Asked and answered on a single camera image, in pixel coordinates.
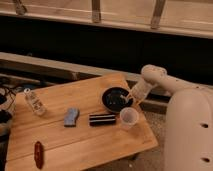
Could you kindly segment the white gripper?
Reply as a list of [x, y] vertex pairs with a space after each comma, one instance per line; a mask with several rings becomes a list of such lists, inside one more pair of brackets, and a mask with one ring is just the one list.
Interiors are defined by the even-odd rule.
[[130, 90], [130, 95], [127, 96], [120, 95], [120, 98], [124, 99], [126, 102], [129, 102], [132, 97], [135, 99], [133, 101], [133, 107], [137, 107], [142, 103], [150, 91], [156, 87], [155, 84], [151, 84], [146, 82], [143, 78], [141, 78]]

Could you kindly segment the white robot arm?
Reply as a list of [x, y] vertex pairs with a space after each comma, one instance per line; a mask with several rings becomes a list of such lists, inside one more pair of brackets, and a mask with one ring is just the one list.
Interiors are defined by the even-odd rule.
[[140, 104], [158, 86], [171, 94], [166, 109], [164, 171], [213, 171], [213, 89], [148, 64], [126, 99]]

